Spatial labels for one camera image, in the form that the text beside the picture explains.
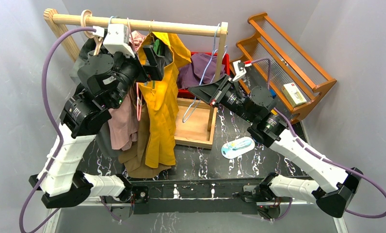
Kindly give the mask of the yellow pleated skirt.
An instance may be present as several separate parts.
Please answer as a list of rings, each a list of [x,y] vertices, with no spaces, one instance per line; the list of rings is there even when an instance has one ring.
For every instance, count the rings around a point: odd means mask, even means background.
[[[157,40],[164,43],[170,57],[170,63],[164,67],[163,80],[138,84],[150,118],[150,138],[145,152],[145,164],[150,168],[176,164],[177,78],[179,68],[191,63],[191,52],[177,34],[150,32],[142,45],[150,45]]]

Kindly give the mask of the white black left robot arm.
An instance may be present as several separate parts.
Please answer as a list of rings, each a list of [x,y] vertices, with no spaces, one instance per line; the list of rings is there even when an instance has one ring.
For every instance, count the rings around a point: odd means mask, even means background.
[[[111,119],[136,82],[160,81],[164,57],[152,45],[143,46],[147,62],[137,54],[120,51],[89,56],[77,70],[79,84],[61,112],[58,137],[44,169],[29,182],[42,191],[48,209],[74,207],[90,197],[113,197],[127,202],[134,197],[133,185],[121,174],[90,175],[78,170],[88,147]]]

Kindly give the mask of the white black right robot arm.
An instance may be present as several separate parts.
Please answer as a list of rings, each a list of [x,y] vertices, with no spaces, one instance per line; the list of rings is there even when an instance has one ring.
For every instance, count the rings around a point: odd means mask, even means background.
[[[250,136],[269,149],[285,156],[309,175],[308,180],[270,173],[251,191],[242,192],[248,201],[272,201],[280,197],[315,203],[326,214],[343,216],[360,184],[361,171],[346,171],[325,161],[297,134],[292,133],[283,117],[272,113],[276,100],[263,87],[254,87],[248,95],[240,92],[232,78],[189,87],[188,91],[211,107],[222,105],[247,121]]]

